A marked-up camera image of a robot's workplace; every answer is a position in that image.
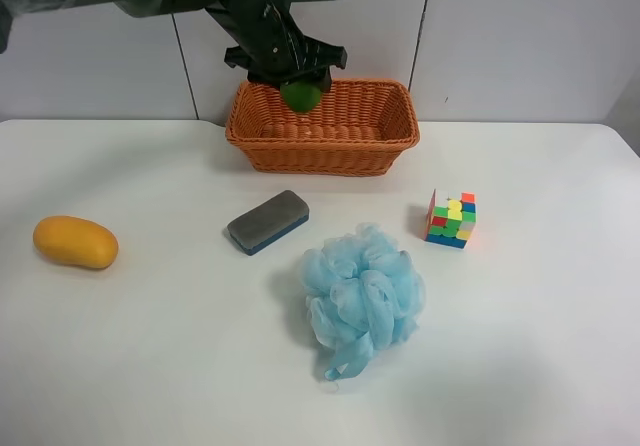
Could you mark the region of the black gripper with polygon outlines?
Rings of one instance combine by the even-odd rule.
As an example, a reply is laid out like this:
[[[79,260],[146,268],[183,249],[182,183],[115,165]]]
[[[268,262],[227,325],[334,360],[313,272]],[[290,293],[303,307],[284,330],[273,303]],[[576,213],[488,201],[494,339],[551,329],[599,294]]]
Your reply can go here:
[[[320,78],[331,89],[332,67],[344,69],[347,52],[306,36],[290,13],[287,0],[216,0],[205,11],[237,43],[224,62],[247,71],[247,80],[279,88],[282,78]]]

